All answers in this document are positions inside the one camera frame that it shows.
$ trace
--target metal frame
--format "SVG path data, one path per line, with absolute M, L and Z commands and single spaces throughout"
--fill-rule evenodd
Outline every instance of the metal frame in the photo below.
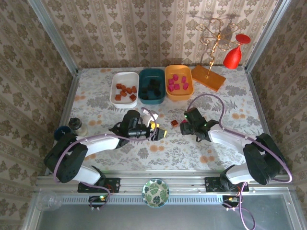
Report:
M 282 19 L 285 11 L 287 10 L 291 0 L 279 0 L 266 27 L 264 28 L 262 35 L 260 36 L 258 42 L 256 43 L 253 52 L 251 53 L 245 67 L 247 73 L 251 73 L 255 64 L 257 63 L 261 53 L 263 52 L 265 46 L 269 42 L 272 34 L 274 33 L 278 23 Z
M 253 81 L 251 74 L 249 72 L 247 72 L 246 75 L 247 75 L 251 94 L 253 95 L 253 98 L 254 98 L 254 102 L 255 102 L 256 109 L 257 109 L 257 112 L 258 112 L 258 115 L 259 115 L 259 120 L 261 122 L 262 129 L 265 133 L 271 135 L 267 121 L 266 121 L 265 116 L 264 116 L 264 112 L 262 110 L 262 106 L 261 106 L 257 91 L 256 91 L 254 81 Z
M 64 105 L 64 108 L 63 108 L 63 113 L 62 113 L 62 117 L 61 117 L 60 122 L 59 122 L 59 127 L 60 126 L 66 126 L 68 124 L 68 120 L 69 120 L 69 117 L 71 115 L 71 109 L 72 109 L 73 101 L 74 101 L 74 98 L 76 96 L 76 92 L 77 92 L 77 89 L 78 89 L 78 86 L 79 86 L 80 77 L 81 77 L 81 71 L 78 71 L 77 76 L 74 77 L 71 81 L 71 87 L 69 89 L 67 99 L 66 99 L 66 102 L 65 102 L 65 105 Z M 49 168 L 46 168 L 44 175 L 48 176 L 49 174 L 50 174 L 50 170 L 49 170 Z
M 168 170 L 168 171 L 110 171 L 106 173 L 107 177 L 119 177 L 120 192 L 113 194 L 113 198 L 124 198 L 117 204 L 136 204 L 139 205 L 139 201 L 131 202 L 130 198 L 140 198 L 143 185 L 152 178 L 161 178 L 164 180 L 170 191 L 170 198 L 182 199 L 181 204 L 199 204 L 199 205 L 212 205 L 213 203 L 201 203 L 201 198 L 206 197 L 214 198 L 220 197 L 220 195 L 235 195 L 236 193 L 207 193 L 204 184 L 204 178 L 210 176 L 219 176 L 219 172 L 216 171 L 203 171 L 203 170 Z M 287 179 L 287 175 L 278 175 L 278 179 Z M 84 198 L 88 197 L 87 193 L 77 193 L 77 181 L 72 181 L 66 184 L 54 184 L 52 176 L 40 176 L 36 182 L 35 195 L 32 198 L 31 204 L 28 209 L 27 216 L 25 218 L 23 230 L 33 230 L 39 221 L 40 211 L 35 207 L 36 199 L 39 191 L 51 190 L 64 198 Z M 263 186 L 255 181 L 250 182 L 249 192 L 244 193 L 245 196 L 255 195 L 282 195 L 284 197 L 287 210 L 289 212 L 292 225 L 295 230 L 305 230 L 306 222 L 300 208 L 300 204 L 295 194 L 295 189 L 291 184 L 283 184 L 276 181 L 271 181 L 268 186 Z M 195 198 L 198 202 L 190 202 L 189 198 Z M 78 202 L 70 202 L 69 204 L 80 205 Z
M 91 195 L 64 195 L 62 205 L 89 205 Z M 220 205 L 222 195 L 170 195 L 168 205 Z M 113 195 L 108 200 L 108 205 L 144 205 L 141 195 Z
M 46 30 L 47 34 L 49 35 L 51 41 L 53 42 L 54 46 L 58 50 L 59 54 L 61 55 L 63 61 L 65 62 L 67 68 L 71 72 L 73 76 L 76 76 L 78 67 L 73 61 L 69 50 L 66 48 L 66 45 L 61 38 L 60 34 L 58 33 L 57 29 L 55 28 L 47 10 L 45 9 L 41 0 L 29 0 L 29 4 L 33 8 L 35 14 L 37 15 L 39 21 L 42 23 L 44 29 Z

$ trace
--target table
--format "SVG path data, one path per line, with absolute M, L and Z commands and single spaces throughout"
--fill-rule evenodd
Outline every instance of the table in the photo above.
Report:
M 87 136 L 103 134 L 122 120 L 126 109 L 116 109 L 109 100 L 112 77 L 118 72 L 139 73 L 144 68 L 83 69 L 75 95 L 70 117 L 78 117 L 88 126 Z M 215 170 L 221 171 L 232 164 L 245 162 L 244 156 L 220 144 L 196 142 L 195 136 L 182 136 L 179 127 L 171 127 L 174 119 L 181 122 L 183 112 L 190 101 L 201 93 L 214 93 L 225 103 L 222 123 L 249 135 L 262 133 L 258 112 L 250 91 L 243 67 L 230 70 L 213 67 L 213 71 L 226 77 L 219 92 L 214 92 L 194 81 L 194 94 L 188 101 L 173 102 L 167 97 L 160 105 L 143 105 L 138 101 L 135 110 L 141 107 L 159 114 L 157 122 L 167 130 L 166 138 L 151 142 L 128 143 L 116 150 L 106 150 L 85 159 L 85 166 L 94 165 L 102 171 L 145 170 Z M 203 97 L 193 104 L 204 114 L 206 120 L 218 120 L 221 105 L 215 98 Z

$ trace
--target patterned wallpaper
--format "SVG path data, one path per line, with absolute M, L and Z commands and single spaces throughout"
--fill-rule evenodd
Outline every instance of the patterned wallpaper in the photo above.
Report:
M 26 0 L 0 1 L 0 229 L 19 229 L 71 74 Z
M 270 132 L 307 217 L 307 2 L 292 0 L 252 71 Z
M 245 63 L 277 0 L 43 0 L 78 68 L 209 64 L 198 23 L 210 17 L 239 25 L 252 42 L 242 47 Z M 212 30 L 217 24 L 211 24 Z M 222 64 L 226 52 L 216 52 Z

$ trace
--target green leaf plate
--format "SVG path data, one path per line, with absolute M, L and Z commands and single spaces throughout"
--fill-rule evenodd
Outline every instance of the green leaf plate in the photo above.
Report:
M 142 197 L 149 207 L 162 207 L 168 201 L 168 185 L 160 179 L 151 179 L 144 185 Z

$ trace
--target jewelry stand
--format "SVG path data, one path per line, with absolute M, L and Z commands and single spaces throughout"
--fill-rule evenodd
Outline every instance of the jewelry stand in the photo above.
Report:
M 210 67 L 209 67 L 209 69 L 206 69 L 206 68 L 202 67 L 201 65 L 197 65 L 192 70 L 192 78 L 195 81 L 199 82 L 200 84 L 203 84 L 206 87 L 208 87 L 208 88 L 217 92 L 219 90 L 219 88 L 222 86 L 222 84 L 224 83 L 224 81 L 226 80 L 226 78 L 211 71 L 211 68 L 212 68 L 214 61 L 215 61 L 215 57 L 213 56 L 213 54 L 216 52 L 217 48 L 219 48 L 222 51 L 229 50 L 230 46 L 228 44 L 219 44 L 219 42 L 222 41 L 222 40 L 240 45 L 240 43 L 232 42 L 232 41 L 225 39 L 226 36 L 233 34 L 237 30 L 239 30 L 239 27 L 238 27 L 237 24 L 231 23 L 229 26 L 232 27 L 232 28 L 237 27 L 237 29 L 230 32 L 230 33 L 222 34 L 221 33 L 221 24 L 222 24 L 221 19 L 212 18 L 210 21 L 212 21 L 212 20 L 219 22 L 219 29 L 218 29 L 217 33 L 214 33 L 211 30 L 209 30 L 209 28 L 207 26 L 205 26 L 204 24 L 198 24 L 196 26 L 196 30 L 201 31 L 201 32 L 204 32 L 204 31 L 207 30 L 211 34 L 211 37 L 201 36 L 200 37 L 201 43 L 208 46 L 209 43 L 210 43 L 209 39 L 211 39 L 211 38 L 215 39 L 215 44 L 214 44 L 214 46 L 211 50 L 211 53 L 210 53 L 210 57 L 212 58 L 211 61 L 210 61 Z

